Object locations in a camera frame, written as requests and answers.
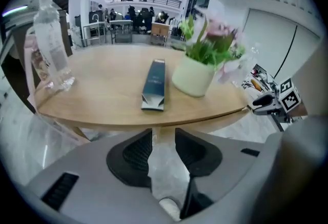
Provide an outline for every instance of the flower pot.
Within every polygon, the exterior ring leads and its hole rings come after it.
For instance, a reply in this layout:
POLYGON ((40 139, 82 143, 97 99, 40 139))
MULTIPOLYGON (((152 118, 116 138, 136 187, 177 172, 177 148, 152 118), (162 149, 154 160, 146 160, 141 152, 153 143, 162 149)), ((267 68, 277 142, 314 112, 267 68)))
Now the flower pot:
POLYGON ((183 93, 204 96, 214 73, 214 66, 204 65, 184 55, 174 70, 172 82, 183 93))

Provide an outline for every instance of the ceiling light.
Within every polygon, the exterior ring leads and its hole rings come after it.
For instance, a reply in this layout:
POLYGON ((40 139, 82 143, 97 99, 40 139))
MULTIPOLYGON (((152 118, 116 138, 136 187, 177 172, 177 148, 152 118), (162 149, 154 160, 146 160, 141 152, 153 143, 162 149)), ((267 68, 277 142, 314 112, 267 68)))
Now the ceiling light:
POLYGON ((14 12, 18 12, 18 11, 21 11, 21 10, 24 10, 27 8, 27 5, 24 5, 24 6, 21 6, 21 7, 18 7, 18 8, 15 8, 15 9, 11 9, 5 13, 2 14, 3 17, 7 16, 8 14, 11 14, 11 13, 14 13, 14 12))

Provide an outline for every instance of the plastic water bottle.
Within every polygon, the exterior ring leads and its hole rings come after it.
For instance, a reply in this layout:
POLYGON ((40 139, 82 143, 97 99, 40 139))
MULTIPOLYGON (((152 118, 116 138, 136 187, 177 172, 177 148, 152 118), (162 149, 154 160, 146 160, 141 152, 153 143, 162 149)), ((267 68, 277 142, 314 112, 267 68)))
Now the plastic water bottle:
POLYGON ((52 0, 39 0, 39 11, 34 17, 36 41, 48 66, 55 87, 68 90, 74 83, 74 76, 68 66, 59 12, 51 5, 52 0))

